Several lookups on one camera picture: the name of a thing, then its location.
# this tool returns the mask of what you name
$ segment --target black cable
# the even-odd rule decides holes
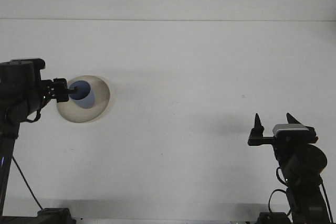
[[[280,166],[277,168],[277,171],[276,171],[278,180],[279,180],[280,183],[282,183],[283,185],[288,186],[287,183],[286,183],[285,181],[283,181],[283,180],[280,178],[279,170],[280,170]]]
[[[271,193],[271,196],[269,196],[269,200],[268,200],[268,211],[270,212],[271,215],[273,215],[273,212],[271,210],[271,199],[272,199],[272,196],[275,192],[281,192],[281,193],[284,193],[286,194],[286,191],[282,190],[282,189],[275,189],[272,193]],[[290,214],[292,213],[292,210],[290,209],[289,212],[286,214],[287,216],[289,216]]]
[[[13,159],[13,161],[14,161],[14,163],[15,163],[17,169],[19,170],[19,172],[20,172],[20,174],[21,174],[23,180],[25,181],[25,183],[26,183],[26,185],[27,185],[27,187],[28,187],[28,189],[29,189],[29,191],[30,191],[32,197],[34,198],[34,200],[36,201],[37,205],[38,205],[38,206],[40,207],[40,209],[42,210],[43,207],[41,206],[40,202],[38,202],[37,198],[35,197],[35,195],[34,195],[32,189],[31,189],[31,187],[29,186],[29,184],[28,184],[28,182],[27,182],[27,180],[26,180],[26,178],[25,178],[25,175],[23,175],[23,172],[22,172],[22,170],[21,170],[19,164],[16,162],[16,160],[15,160],[14,157],[12,157],[12,159]]]
[[[329,200],[328,200],[328,197],[327,197],[327,192],[325,191],[326,189],[324,187],[323,181],[321,183],[321,186],[322,186],[322,190],[323,190],[323,193],[324,193],[325,201],[327,203],[327,208],[328,208],[328,212],[329,212],[330,221],[331,221],[331,223],[334,223],[334,221],[332,219],[332,214],[331,214],[331,208],[330,208]]]

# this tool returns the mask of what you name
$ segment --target blue cup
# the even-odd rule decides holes
[[[95,104],[95,95],[91,89],[91,85],[87,81],[75,81],[70,85],[69,89],[77,87],[76,94],[70,94],[69,97],[83,109],[92,108]]]

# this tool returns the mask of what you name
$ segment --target cable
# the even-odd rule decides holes
[[[276,171],[276,175],[277,175],[278,180],[279,180],[280,183],[282,183],[283,185],[288,186],[287,183],[286,183],[285,181],[283,181],[283,180],[280,178],[279,170],[280,170],[280,166],[277,168],[277,171]]]
[[[284,190],[282,190],[282,189],[275,189],[275,190],[271,193],[271,196],[269,196],[269,200],[268,200],[268,211],[270,212],[271,215],[273,215],[273,212],[272,212],[272,210],[271,210],[271,199],[272,199],[273,194],[274,194],[275,192],[277,192],[277,191],[286,194],[286,191],[284,191]],[[291,213],[292,213],[292,209],[290,209],[286,215],[289,216]]]
[[[330,208],[329,200],[328,200],[328,197],[327,197],[327,192],[325,191],[326,189],[324,187],[323,181],[321,183],[321,186],[322,186],[322,190],[323,190],[323,193],[324,193],[325,201],[327,203],[327,208],[328,208],[328,212],[329,212],[329,216],[330,216],[330,221],[331,221],[331,223],[334,223],[334,221],[332,219],[332,214],[331,214],[331,208]]]
[[[42,210],[43,207],[41,206],[40,202],[38,202],[37,198],[35,197],[35,195],[34,195],[32,189],[31,189],[31,187],[29,186],[29,184],[28,184],[28,182],[27,182],[27,180],[26,180],[26,178],[25,178],[25,175],[23,175],[23,172],[22,172],[22,170],[21,170],[19,164],[16,162],[16,160],[15,160],[14,157],[12,157],[12,159],[13,159],[13,161],[14,161],[14,163],[15,163],[17,169],[19,170],[19,172],[20,172],[20,174],[21,174],[23,180],[25,181],[25,183],[26,183],[26,185],[27,185],[27,187],[28,187],[28,189],[29,189],[29,191],[30,191],[32,197],[34,198],[35,202],[37,203],[37,205],[38,205],[38,206],[40,207],[40,209]]]

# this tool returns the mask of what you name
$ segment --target tan plate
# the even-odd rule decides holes
[[[66,120],[74,123],[85,123],[97,118],[107,107],[110,101],[109,86],[96,76],[79,76],[68,82],[68,87],[75,81],[87,81],[93,91],[95,102],[93,107],[83,109],[72,99],[68,102],[57,103],[57,109],[60,115]]]

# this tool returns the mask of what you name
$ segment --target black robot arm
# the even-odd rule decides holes
[[[287,186],[286,195],[292,213],[293,223],[330,223],[329,214],[319,186],[320,173],[327,165],[325,154],[316,146],[313,127],[304,126],[287,113],[288,124],[277,124],[273,137],[263,137],[264,127],[258,114],[251,130],[248,145],[271,144],[279,163],[283,182]],[[290,223],[284,213],[261,213],[261,224]]]
[[[1,216],[20,124],[38,121],[41,109],[51,99],[66,102],[69,100],[68,94],[76,92],[76,90],[68,90],[66,79],[41,80],[40,70],[44,68],[45,62],[42,59],[22,59],[0,63]],[[34,112],[36,112],[35,119],[28,119],[28,116]]]

